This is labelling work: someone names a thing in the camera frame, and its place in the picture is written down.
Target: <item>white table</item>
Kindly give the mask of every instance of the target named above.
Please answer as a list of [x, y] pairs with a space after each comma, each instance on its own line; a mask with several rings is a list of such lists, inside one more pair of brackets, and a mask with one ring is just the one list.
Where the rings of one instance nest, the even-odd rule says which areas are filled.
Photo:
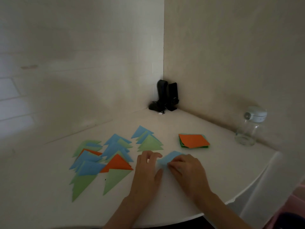
[[[40, 148], [0, 161], [0, 228], [101, 227], [128, 195], [134, 171], [103, 196], [107, 173], [101, 173], [72, 203], [74, 172], [69, 170], [72, 154], [81, 141], [106, 142], [114, 133], [130, 140], [142, 125], [164, 144], [163, 155], [177, 150], [192, 154], [204, 166], [209, 184], [225, 203], [251, 185], [275, 153], [261, 144], [244, 147], [234, 133], [181, 110], [159, 115], [144, 109], [123, 118], [48, 143]], [[181, 148], [178, 133], [206, 135], [210, 148]], [[138, 145], [131, 139], [130, 156], [136, 162]], [[165, 170], [160, 190], [135, 227], [178, 223], [202, 215], [185, 197], [177, 182]]]

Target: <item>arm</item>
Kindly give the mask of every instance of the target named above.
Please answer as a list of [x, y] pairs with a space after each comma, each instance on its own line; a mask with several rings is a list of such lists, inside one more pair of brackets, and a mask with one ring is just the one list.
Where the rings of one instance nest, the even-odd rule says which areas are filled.
[[214, 194], [200, 161], [191, 155], [180, 155], [168, 163], [187, 196], [218, 229], [251, 229]]
[[159, 169], [155, 174], [155, 164], [157, 158], [161, 157], [160, 153], [152, 151], [144, 151], [138, 156], [130, 193], [123, 199], [119, 208], [103, 227], [104, 229], [129, 229], [132, 227], [158, 191], [163, 170]]

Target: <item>orange paper triangle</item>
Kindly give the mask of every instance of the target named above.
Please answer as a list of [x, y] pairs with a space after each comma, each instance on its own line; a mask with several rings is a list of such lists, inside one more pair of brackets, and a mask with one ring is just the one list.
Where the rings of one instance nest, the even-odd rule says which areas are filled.
[[181, 142], [190, 149], [210, 145], [210, 143], [200, 134], [179, 134], [179, 137], [181, 139]]
[[103, 153], [96, 152], [96, 151], [93, 151], [93, 150], [90, 150], [90, 149], [83, 149], [83, 150], [81, 151], [81, 153], [78, 155], [78, 157], [83, 153], [84, 150], [86, 150], [86, 151], [88, 151], [88, 152], [90, 152], [90, 153], [92, 153], [92, 154], [98, 155], [98, 156], [103, 154]]
[[119, 154], [115, 155], [100, 173], [107, 173], [109, 172], [109, 169], [133, 170], [132, 167]]

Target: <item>beige wall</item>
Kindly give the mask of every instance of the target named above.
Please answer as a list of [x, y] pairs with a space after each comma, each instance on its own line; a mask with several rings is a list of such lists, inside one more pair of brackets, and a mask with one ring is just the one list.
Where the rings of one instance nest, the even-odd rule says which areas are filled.
[[0, 156], [146, 108], [164, 0], [0, 0]]
[[261, 139], [304, 156], [304, 6], [165, 0], [164, 79], [178, 83], [179, 108], [235, 130], [247, 106], [262, 106]]

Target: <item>clear water bottle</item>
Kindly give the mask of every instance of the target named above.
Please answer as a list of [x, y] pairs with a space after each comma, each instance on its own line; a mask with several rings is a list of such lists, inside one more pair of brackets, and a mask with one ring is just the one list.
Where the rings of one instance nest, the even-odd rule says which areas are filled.
[[245, 146], [253, 146], [256, 142], [261, 123], [267, 116], [267, 110], [250, 106], [248, 111], [244, 114], [244, 122], [237, 129], [235, 134], [235, 141]]

